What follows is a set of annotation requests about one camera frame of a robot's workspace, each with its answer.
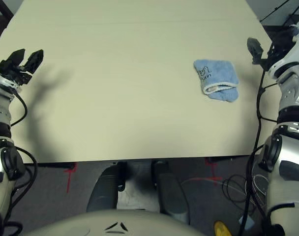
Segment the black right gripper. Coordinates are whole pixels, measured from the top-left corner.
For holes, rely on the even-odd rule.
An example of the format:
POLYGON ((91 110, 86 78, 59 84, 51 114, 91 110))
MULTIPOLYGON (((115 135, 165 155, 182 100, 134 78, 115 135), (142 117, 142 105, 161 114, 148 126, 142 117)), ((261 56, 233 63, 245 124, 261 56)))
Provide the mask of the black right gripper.
POLYGON ((259 64, 264 71, 269 71, 276 62, 284 58, 287 52, 284 45, 271 44, 267 57, 262 58, 263 49, 257 39, 249 37, 246 44, 249 53, 252 55, 252 64, 259 64))

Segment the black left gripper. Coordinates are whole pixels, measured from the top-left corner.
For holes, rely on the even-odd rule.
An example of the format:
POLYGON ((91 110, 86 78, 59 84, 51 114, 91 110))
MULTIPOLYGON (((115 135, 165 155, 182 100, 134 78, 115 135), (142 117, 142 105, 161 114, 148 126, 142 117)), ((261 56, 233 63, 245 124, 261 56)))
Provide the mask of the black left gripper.
POLYGON ((26 85, 43 61, 44 51, 33 52, 24 67, 18 67, 24 59, 25 49, 14 51, 7 59, 0 62, 0 75, 18 85, 26 85))

